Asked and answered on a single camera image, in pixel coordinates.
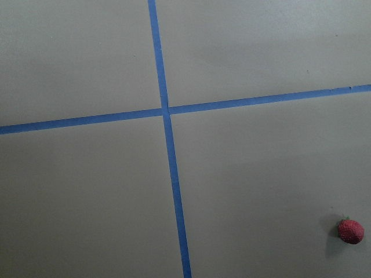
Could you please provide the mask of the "red strawberry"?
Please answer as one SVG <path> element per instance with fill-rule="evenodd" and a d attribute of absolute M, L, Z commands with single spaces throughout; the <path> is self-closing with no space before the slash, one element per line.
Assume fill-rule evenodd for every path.
<path fill-rule="evenodd" d="M 355 220 L 344 218 L 337 224 L 338 237 L 347 244 L 359 244 L 365 234 L 364 227 Z"/>

